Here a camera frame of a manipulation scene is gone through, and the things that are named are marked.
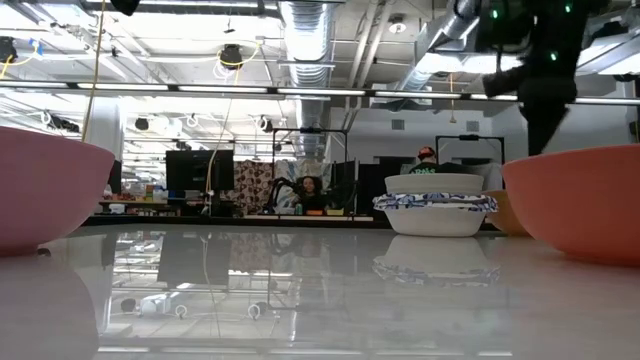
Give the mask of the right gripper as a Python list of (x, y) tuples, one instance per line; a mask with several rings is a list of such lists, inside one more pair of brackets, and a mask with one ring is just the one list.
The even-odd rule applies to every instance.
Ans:
[(528, 77), (528, 96), (519, 96), (527, 123), (528, 155), (543, 153), (577, 96), (575, 72), (582, 51), (591, 0), (528, 0), (536, 17), (528, 65), (482, 76), (488, 98), (516, 91)]

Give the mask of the red bowl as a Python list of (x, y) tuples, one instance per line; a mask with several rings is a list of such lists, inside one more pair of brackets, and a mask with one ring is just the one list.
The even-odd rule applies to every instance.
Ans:
[(575, 259), (640, 266), (640, 144), (514, 160), (503, 178), (534, 239)]

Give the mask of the cream bowl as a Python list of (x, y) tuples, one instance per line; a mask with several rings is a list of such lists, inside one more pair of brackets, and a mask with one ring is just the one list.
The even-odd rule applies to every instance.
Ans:
[(453, 193), (477, 195), (482, 192), (484, 178), (457, 173), (404, 174), (385, 179), (388, 193)]

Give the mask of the pink bowl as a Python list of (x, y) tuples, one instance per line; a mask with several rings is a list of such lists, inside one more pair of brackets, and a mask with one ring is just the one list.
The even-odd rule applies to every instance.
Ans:
[(113, 164), (103, 148), (0, 126), (0, 257), (33, 254), (77, 229)]

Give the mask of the person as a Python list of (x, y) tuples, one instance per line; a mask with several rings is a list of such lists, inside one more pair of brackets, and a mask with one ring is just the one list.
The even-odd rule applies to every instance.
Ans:
[(302, 177), (297, 199), (304, 214), (309, 211), (324, 211), (327, 203), (322, 192), (321, 179), (315, 176)]
[(430, 146), (424, 146), (418, 152), (417, 158), (419, 162), (411, 168), (410, 174), (434, 174), (443, 172), (441, 166), (437, 163), (435, 150)]

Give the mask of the black monitor on desk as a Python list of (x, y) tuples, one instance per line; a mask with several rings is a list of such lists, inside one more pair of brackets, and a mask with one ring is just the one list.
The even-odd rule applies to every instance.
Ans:
[(234, 152), (218, 150), (209, 165), (213, 150), (167, 151), (165, 153), (166, 186), (168, 190), (234, 189)]

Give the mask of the brown patterned cloth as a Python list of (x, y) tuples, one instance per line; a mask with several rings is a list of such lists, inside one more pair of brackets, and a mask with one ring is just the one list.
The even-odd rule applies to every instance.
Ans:
[(272, 176), (270, 163), (246, 160), (234, 164), (234, 202), (244, 215), (263, 209), (271, 192)]

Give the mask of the black frame stand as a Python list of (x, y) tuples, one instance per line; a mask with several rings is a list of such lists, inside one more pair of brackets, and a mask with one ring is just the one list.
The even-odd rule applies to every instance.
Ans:
[(503, 137), (476, 134), (437, 135), (435, 152), (439, 173), (501, 178), (502, 167), (506, 163)]
[[(326, 191), (337, 186), (337, 162), (325, 162), (324, 156), (316, 158), (316, 147), (321, 147), (320, 141), (333, 138), (343, 147), (344, 160), (341, 163), (345, 174), (347, 165), (351, 162), (348, 151), (348, 133), (345, 130), (324, 129), (321, 127), (302, 127), (299, 129), (275, 128), (272, 133), (272, 189), (264, 211), (270, 214), (281, 214), (282, 210), (289, 211), (287, 204), (293, 203), (294, 197), (303, 190), (303, 179), (313, 177), (320, 179)], [(276, 147), (289, 144), (294, 150), (301, 148), (306, 152), (312, 147), (312, 157), (294, 160), (276, 159)]]

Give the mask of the frame bar with lights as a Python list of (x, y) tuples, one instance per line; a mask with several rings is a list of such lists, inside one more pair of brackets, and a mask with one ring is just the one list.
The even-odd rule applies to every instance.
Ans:
[(515, 95), (499, 95), (489, 98), (477, 93), (452, 92), (412, 92), (386, 91), (372, 89), (335, 89), (335, 88), (287, 88), (235, 85), (180, 85), (180, 84), (142, 84), (142, 83), (86, 83), (53, 81), (16, 81), (0, 80), (0, 89), (15, 92), (43, 92), (81, 94), (94, 92), (106, 96), (168, 96), (168, 97), (272, 97), (285, 98), (298, 96), (305, 100), (322, 100), (329, 97), (359, 97), (409, 100), (453, 100), (475, 102), (514, 103)]

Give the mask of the black table frame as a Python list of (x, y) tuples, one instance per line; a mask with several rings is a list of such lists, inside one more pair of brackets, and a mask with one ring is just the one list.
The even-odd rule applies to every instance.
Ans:
[(367, 216), (301, 216), (301, 215), (247, 215), (241, 218), (207, 216), (138, 216), (94, 215), (81, 226), (111, 226), (133, 224), (161, 225), (220, 225), (244, 227), (304, 227), (344, 229), (391, 229), (388, 220)]

